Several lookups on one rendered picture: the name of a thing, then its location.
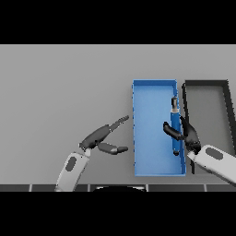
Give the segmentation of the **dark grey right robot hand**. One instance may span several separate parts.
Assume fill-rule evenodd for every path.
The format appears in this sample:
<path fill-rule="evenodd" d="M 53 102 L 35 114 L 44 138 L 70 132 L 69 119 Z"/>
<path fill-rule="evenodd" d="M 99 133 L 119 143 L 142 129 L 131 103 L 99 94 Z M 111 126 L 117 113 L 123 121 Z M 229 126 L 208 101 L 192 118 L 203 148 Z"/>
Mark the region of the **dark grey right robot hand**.
<path fill-rule="evenodd" d="M 188 151 L 193 151 L 195 154 L 197 154 L 201 149 L 201 143 L 198 134 L 194 127 L 190 125 L 184 117 L 181 116 L 180 119 L 183 125 L 183 134 L 173 127 L 170 127 L 167 122 L 163 123 L 163 131 L 172 138 L 173 155 L 178 156 L 180 154 L 180 144 L 182 141 L 184 141 Z"/>

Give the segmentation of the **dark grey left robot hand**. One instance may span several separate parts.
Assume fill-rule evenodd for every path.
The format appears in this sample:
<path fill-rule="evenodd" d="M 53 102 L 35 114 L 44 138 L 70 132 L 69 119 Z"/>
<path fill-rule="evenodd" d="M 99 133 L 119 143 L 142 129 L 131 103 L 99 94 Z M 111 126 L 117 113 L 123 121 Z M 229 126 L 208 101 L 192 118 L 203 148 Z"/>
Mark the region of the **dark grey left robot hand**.
<path fill-rule="evenodd" d="M 86 152 L 88 149 L 98 148 L 100 151 L 111 155 L 117 155 L 119 153 L 127 151 L 128 147 L 117 147 L 109 143 L 103 143 L 103 140 L 128 119 L 129 116 L 126 115 L 125 117 L 118 119 L 111 125 L 106 124 L 98 128 L 90 135 L 85 137 L 84 140 L 79 143 L 79 147 L 84 152 Z"/>

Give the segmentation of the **blue pipe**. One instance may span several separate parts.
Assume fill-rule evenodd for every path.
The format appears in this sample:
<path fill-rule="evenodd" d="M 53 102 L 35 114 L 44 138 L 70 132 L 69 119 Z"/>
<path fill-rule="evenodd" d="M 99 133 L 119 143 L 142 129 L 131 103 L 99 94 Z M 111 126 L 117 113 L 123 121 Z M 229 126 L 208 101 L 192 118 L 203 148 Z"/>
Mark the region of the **blue pipe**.
<path fill-rule="evenodd" d="M 178 109 L 178 99 L 176 97 L 171 98 L 171 127 L 175 130 L 177 134 L 180 130 L 179 125 L 179 109 Z M 178 139 L 178 134 L 172 140 L 173 154 L 178 156 L 180 153 L 180 140 Z"/>

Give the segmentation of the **dark grey bin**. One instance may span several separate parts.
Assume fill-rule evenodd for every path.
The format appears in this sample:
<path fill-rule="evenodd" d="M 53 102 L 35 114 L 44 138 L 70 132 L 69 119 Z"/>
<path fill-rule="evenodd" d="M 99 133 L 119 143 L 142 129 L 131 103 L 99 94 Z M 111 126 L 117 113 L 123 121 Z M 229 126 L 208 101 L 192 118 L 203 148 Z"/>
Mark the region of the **dark grey bin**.
<path fill-rule="evenodd" d="M 186 120 L 201 146 L 212 145 L 236 156 L 236 111 L 227 79 L 185 80 L 182 85 Z"/>

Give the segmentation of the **blue bin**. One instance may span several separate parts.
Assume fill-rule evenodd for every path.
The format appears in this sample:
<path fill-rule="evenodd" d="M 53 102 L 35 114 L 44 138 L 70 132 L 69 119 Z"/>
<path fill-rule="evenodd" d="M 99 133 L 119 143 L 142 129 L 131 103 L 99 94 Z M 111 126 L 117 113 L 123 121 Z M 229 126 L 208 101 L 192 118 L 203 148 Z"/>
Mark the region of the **blue bin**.
<path fill-rule="evenodd" d="M 172 149 L 172 138 L 163 131 L 171 124 L 171 98 L 178 98 L 176 79 L 134 79 L 133 140 L 135 176 L 184 176 L 183 141 L 179 155 Z"/>

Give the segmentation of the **dark strip with pale lines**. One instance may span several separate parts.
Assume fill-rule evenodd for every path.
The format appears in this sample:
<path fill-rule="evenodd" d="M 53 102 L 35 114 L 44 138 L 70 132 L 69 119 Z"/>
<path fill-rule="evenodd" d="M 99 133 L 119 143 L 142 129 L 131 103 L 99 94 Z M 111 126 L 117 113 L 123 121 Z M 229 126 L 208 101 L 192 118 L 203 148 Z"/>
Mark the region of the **dark strip with pale lines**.
<path fill-rule="evenodd" d="M 54 184 L 0 184 L 0 192 L 54 192 Z M 79 184 L 76 192 L 236 192 L 231 184 Z"/>

